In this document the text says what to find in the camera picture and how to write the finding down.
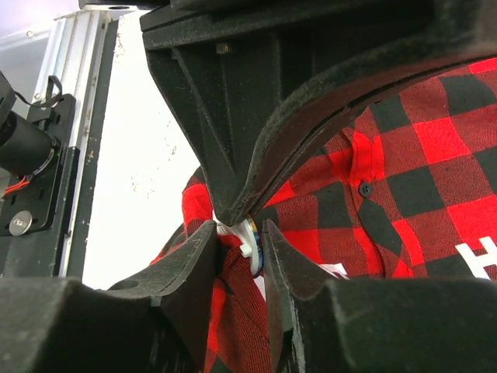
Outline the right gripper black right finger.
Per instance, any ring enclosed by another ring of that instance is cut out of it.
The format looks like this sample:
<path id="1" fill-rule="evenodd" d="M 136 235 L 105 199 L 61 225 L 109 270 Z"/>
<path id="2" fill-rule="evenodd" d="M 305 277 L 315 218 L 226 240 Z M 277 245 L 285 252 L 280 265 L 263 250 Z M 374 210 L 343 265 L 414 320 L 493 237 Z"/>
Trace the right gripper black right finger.
<path id="1" fill-rule="evenodd" d="M 460 278 L 338 279 L 262 229 L 275 372 L 494 372 L 496 286 Z"/>

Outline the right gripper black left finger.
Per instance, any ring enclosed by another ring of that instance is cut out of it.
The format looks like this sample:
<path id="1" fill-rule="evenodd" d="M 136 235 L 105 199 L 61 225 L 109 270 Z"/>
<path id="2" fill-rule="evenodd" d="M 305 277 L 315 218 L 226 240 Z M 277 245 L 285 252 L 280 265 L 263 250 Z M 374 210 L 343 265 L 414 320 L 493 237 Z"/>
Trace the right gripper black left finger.
<path id="1" fill-rule="evenodd" d="M 3 372 L 201 372 L 217 226 L 99 291 L 72 279 L 1 281 Z"/>

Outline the red black plaid shirt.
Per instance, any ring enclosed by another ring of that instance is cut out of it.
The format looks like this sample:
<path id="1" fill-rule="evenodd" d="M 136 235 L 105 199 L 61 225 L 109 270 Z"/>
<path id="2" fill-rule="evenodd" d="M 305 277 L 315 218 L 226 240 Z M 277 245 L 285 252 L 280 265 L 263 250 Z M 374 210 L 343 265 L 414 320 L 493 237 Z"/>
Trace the red black plaid shirt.
<path id="1" fill-rule="evenodd" d="M 370 105 L 252 218 L 338 279 L 496 286 L 496 60 Z M 272 372 L 264 269 L 221 238 L 205 372 Z"/>

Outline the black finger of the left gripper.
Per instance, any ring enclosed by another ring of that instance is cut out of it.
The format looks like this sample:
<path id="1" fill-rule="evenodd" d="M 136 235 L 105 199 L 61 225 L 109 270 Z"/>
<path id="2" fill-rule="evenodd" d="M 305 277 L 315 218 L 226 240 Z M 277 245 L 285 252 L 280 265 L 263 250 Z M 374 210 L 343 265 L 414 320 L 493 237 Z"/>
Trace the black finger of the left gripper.
<path id="1" fill-rule="evenodd" d="M 496 54 L 494 1 L 282 2 L 245 38 L 232 109 L 232 221 L 260 209 L 367 105 Z"/>
<path id="2" fill-rule="evenodd" d="M 140 23 L 149 71 L 200 161 L 215 214 L 238 224 L 287 162 L 274 50 L 287 11 L 161 7 Z"/>

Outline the round pin badge brooch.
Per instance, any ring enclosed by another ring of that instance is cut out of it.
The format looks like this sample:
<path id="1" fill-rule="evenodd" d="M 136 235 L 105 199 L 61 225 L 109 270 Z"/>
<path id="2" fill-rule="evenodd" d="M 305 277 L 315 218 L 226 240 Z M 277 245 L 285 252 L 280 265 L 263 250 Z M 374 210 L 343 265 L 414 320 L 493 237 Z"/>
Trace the round pin badge brooch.
<path id="1" fill-rule="evenodd" d="M 247 215 L 242 222 L 233 226 L 222 223 L 215 214 L 213 214 L 213 218 L 217 223 L 218 235 L 233 235 L 238 238 L 241 243 L 242 257 L 249 260 L 252 277 L 259 277 L 262 273 L 264 257 L 261 235 L 252 217 Z"/>

